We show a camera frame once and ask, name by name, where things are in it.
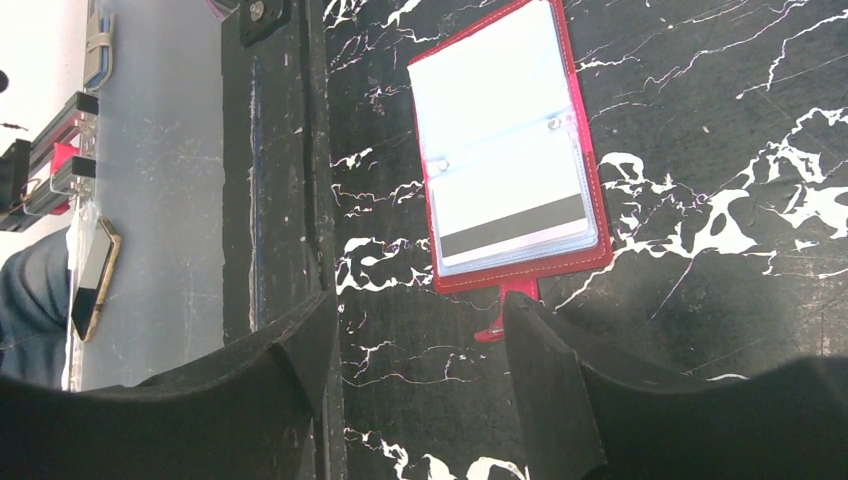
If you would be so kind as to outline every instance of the white wall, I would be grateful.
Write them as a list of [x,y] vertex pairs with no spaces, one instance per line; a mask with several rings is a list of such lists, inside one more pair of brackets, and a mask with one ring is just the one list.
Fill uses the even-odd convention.
[[[0,1],[0,70],[9,88],[0,93],[0,154],[16,139],[34,139],[65,102],[82,89],[88,0]],[[0,265],[14,252],[70,223],[45,217],[24,233],[0,232]]]

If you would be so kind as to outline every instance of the gray floor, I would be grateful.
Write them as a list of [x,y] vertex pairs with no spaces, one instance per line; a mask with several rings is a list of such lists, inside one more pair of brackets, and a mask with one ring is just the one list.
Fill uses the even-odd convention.
[[219,21],[204,2],[102,0],[96,202],[123,237],[81,387],[135,385],[223,345]]

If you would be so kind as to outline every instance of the screw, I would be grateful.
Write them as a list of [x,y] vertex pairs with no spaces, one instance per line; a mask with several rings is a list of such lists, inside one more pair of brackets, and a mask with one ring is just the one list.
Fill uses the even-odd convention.
[[257,2],[253,2],[250,5],[250,19],[254,22],[258,22],[262,15],[265,14],[265,3],[262,0]]

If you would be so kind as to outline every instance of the person's leg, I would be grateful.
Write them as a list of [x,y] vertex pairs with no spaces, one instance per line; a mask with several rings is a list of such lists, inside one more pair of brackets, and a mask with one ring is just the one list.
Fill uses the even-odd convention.
[[66,232],[16,253],[0,270],[0,375],[60,386],[70,304]]

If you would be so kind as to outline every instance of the red card holder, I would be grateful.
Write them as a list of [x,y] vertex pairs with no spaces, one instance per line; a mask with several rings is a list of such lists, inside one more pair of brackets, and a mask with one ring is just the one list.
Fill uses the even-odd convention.
[[[593,207],[593,214],[597,225],[598,242],[589,249],[555,255],[545,258],[516,263],[507,266],[489,268],[485,270],[474,271],[457,275],[443,276],[439,272],[439,261],[437,257],[437,249],[435,231],[433,228],[433,206],[430,199],[432,198],[429,187],[428,169],[425,163],[424,152],[421,152],[421,166],[424,172],[424,185],[427,190],[427,221],[429,226],[430,245],[433,256],[433,273],[434,286],[436,291],[440,293],[452,293],[469,289],[482,287],[490,287],[495,285],[504,285],[520,282],[527,279],[535,279],[548,277],[553,275],[561,275],[565,273],[573,273],[583,270],[591,270],[609,265],[612,261],[613,252],[610,243],[609,230],[607,225],[606,212],[601,194],[601,185],[598,180],[597,164],[595,162],[594,149],[592,147],[592,139],[589,133],[589,122],[586,118],[586,111],[583,106],[583,99],[580,95],[580,87],[577,81],[577,71],[574,66],[574,58],[571,52],[571,43],[568,38],[568,30],[566,28],[565,10],[562,0],[518,0],[513,2],[481,19],[477,23],[469,26],[453,37],[438,46],[424,52],[415,57],[410,66],[414,65],[427,57],[435,55],[444,50],[450,45],[462,41],[463,39],[473,35],[474,33],[486,28],[487,26],[497,22],[499,19],[509,15],[517,9],[527,5],[530,2],[546,1],[551,5],[554,24],[559,41],[559,50],[562,54],[563,65],[565,67],[565,77],[568,82],[568,89],[571,96],[571,101],[576,115],[576,121],[579,132],[579,142],[583,152],[583,162],[585,166],[586,181],[589,187],[589,195]],[[416,130],[418,131],[419,146],[421,142],[421,132],[418,129],[418,115],[416,113]]]

